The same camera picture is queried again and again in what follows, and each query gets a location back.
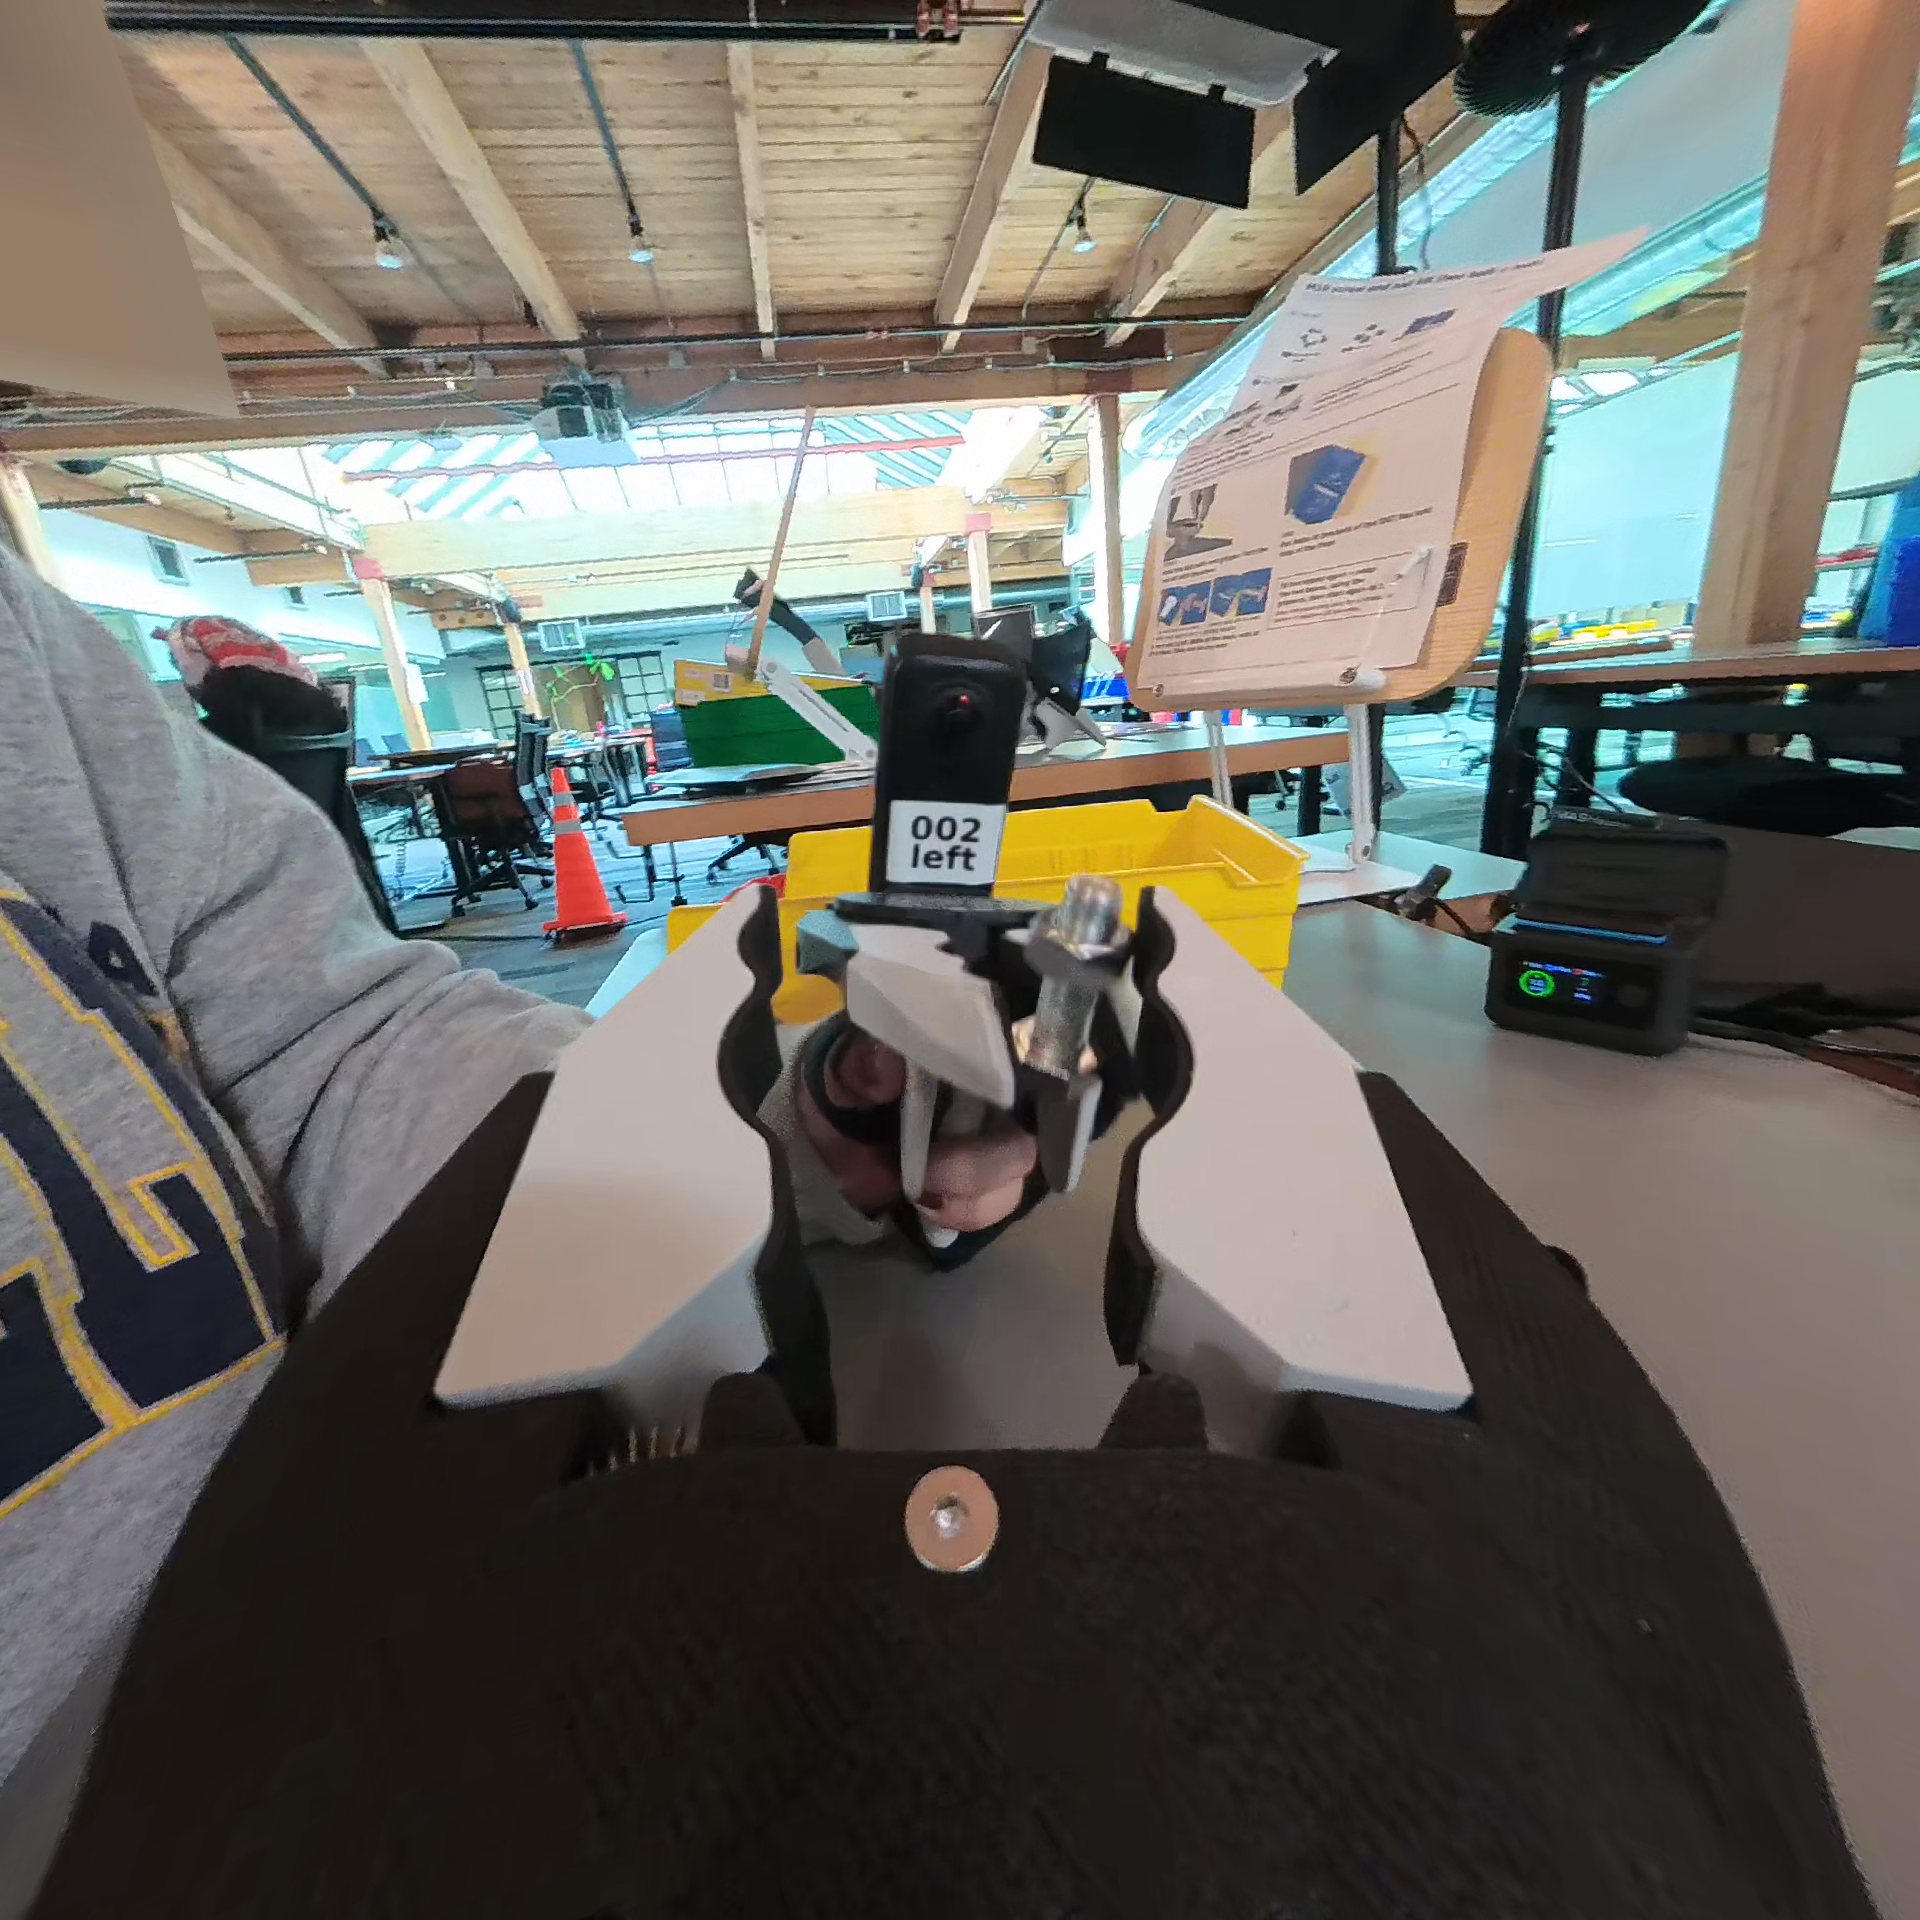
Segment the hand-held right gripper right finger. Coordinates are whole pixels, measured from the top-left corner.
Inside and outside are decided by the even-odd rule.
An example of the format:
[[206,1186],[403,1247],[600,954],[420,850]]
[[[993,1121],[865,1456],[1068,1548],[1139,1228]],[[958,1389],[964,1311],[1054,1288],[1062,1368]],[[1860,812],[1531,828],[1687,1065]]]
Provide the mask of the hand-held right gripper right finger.
[[1472,1380],[1353,1056],[1188,903],[1135,943],[1148,1121],[1121,1157],[1106,1333],[1206,1411],[1462,1411]]

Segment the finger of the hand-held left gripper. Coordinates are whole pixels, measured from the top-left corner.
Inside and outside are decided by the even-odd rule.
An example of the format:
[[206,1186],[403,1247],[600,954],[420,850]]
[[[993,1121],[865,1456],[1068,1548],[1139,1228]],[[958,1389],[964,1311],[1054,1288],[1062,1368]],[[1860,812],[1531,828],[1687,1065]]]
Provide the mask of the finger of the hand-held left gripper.
[[936,1081],[1009,1114],[1017,1064],[994,985],[942,933],[858,933],[851,1023]]
[[[1068,1194],[1079,1185],[1102,1104],[1123,1106],[1137,1096],[1137,1033],[1128,1023],[1128,1016],[1137,1011],[1137,996],[1129,971],[1132,967],[1095,1011],[1081,1075],[1062,1081],[1025,1065],[1025,1097],[1040,1144],[1040,1171],[1054,1194]],[[1034,1016],[1025,1023],[1025,1045],[1032,1023]]]

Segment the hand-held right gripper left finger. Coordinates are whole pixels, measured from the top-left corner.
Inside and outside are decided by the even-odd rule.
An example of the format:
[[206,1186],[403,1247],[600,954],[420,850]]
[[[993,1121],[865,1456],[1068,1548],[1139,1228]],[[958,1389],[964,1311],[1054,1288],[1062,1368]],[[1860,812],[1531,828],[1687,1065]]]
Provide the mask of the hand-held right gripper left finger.
[[767,1375],[833,1445],[824,1293],[784,1144],[779,899],[754,885],[571,1043],[438,1379],[450,1409],[593,1389],[641,1439],[696,1434]]

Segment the silver hex bolt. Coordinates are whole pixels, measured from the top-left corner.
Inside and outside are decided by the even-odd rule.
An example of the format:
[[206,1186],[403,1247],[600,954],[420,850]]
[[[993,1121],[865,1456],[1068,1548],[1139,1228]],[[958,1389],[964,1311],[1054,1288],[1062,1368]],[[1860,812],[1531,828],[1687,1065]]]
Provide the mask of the silver hex bolt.
[[[1054,920],[1066,940],[1106,940],[1123,922],[1123,890],[1112,875],[1076,874],[1068,881],[1063,899],[1038,916]],[[1040,996],[1032,1016],[1025,1065],[1062,1081],[1073,1081],[1083,1071],[1089,1033],[1104,993],[1089,993],[1063,980],[1040,980]]]

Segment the person's left forearm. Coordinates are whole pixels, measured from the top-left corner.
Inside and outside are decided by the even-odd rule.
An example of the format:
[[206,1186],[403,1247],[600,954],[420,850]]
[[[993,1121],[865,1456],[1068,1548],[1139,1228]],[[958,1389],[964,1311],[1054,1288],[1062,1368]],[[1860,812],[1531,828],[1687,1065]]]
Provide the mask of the person's left forearm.
[[385,931],[321,809],[161,708],[143,820],[155,1025],[242,1152],[300,1325],[588,1016]]

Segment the person's left hand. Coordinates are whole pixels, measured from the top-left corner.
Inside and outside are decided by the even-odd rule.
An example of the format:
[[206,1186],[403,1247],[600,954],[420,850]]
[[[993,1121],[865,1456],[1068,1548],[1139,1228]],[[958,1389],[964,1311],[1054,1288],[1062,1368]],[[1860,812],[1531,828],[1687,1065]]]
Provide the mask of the person's left hand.
[[902,1106],[907,1061],[846,1019],[824,1025],[801,1049],[795,1116],[808,1152],[836,1203],[866,1224],[914,1219],[936,1255],[1002,1229],[1027,1208],[1038,1144],[1015,1121],[929,1144],[918,1197],[904,1188]]

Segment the green box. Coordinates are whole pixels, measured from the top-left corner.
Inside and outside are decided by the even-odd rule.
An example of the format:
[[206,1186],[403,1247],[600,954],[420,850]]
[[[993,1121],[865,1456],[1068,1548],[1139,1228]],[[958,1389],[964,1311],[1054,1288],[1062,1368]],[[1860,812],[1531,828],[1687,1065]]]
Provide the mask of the green box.
[[675,696],[691,762],[702,769],[871,762],[880,735],[871,684],[794,675],[779,663],[750,680],[727,663],[680,660]]

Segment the long wooden table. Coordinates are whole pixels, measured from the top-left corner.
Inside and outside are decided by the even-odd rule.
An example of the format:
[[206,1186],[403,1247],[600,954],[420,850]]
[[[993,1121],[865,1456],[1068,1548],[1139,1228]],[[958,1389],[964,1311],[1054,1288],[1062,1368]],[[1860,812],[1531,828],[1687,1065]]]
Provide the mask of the long wooden table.
[[[1228,728],[1232,778],[1304,772],[1350,757],[1344,728]],[[1169,785],[1209,785],[1209,736],[1203,728],[1161,728],[1116,736],[1104,749],[1058,752],[1015,769],[1017,808],[1071,805],[1081,799],[1142,793]],[[814,778],[736,795],[648,800],[620,817],[634,849],[754,833],[806,833],[865,826],[874,817],[871,778]]]

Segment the orange traffic cone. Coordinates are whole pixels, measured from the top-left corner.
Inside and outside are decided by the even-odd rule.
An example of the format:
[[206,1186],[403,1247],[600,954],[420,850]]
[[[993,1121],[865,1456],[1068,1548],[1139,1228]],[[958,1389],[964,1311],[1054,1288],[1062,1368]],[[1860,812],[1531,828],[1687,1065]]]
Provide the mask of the orange traffic cone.
[[630,916],[612,909],[582,809],[559,764],[548,769],[548,829],[556,903],[545,937],[556,947],[615,937],[630,925]]

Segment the brown office chair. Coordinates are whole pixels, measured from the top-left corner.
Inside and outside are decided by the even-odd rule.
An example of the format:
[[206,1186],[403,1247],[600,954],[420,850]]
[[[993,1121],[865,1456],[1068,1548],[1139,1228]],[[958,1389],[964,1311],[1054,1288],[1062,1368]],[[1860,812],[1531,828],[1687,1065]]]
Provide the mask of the brown office chair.
[[499,757],[456,759],[434,783],[434,812],[452,874],[450,913],[459,920],[486,893],[515,893],[540,909],[554,866],[545,817],[521,795],[515,769]]

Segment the black device with display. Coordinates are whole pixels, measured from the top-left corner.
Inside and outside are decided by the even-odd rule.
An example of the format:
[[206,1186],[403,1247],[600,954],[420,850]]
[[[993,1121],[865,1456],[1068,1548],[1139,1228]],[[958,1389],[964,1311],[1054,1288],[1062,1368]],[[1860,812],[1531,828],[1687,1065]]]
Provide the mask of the black device with display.
[[1679,1052],[1731,861],[1692,823],[1553,819],[1488,937],[1486,1017],[1538,1041]]

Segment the black hanging panel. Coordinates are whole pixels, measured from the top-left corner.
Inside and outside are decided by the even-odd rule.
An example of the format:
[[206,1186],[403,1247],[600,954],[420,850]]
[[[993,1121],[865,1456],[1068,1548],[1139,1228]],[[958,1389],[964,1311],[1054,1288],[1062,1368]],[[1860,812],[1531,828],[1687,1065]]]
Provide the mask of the black hanging panel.
[[1257,109],[1224,87],[1188,92],[1112,68],[1106,57],[1047,67],[1032,157],[1038,167],[1177,202],[1248,209]]

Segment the red patterned cloth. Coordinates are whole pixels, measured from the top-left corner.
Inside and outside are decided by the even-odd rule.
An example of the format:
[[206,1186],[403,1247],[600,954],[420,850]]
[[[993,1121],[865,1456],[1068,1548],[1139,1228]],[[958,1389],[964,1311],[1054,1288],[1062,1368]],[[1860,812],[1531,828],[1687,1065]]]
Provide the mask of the red patterned cloth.
[[278,637],[226,616],[185,616],[151,632],[172,659],[180,684],[202,696],[215,675],[236,671],[319,688],[315,672]]

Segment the person in grey sweatshirt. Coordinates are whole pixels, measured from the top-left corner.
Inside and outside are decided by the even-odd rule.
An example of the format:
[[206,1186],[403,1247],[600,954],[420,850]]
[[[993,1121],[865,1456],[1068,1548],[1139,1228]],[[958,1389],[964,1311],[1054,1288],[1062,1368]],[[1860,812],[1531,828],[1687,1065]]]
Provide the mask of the person in grey sweatshirt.
[[352,1106],[434,985],[326,815],[4,562],[4,1776],[406,1205]]

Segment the wooden post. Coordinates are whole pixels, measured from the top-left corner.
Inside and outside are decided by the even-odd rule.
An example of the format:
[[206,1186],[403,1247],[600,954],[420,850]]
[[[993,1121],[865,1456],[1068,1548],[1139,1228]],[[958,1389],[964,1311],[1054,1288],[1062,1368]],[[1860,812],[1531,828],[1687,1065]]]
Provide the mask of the wooden post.
[[1916,3],[1801,3],[1694,652],[1796,644],[1913,112]]

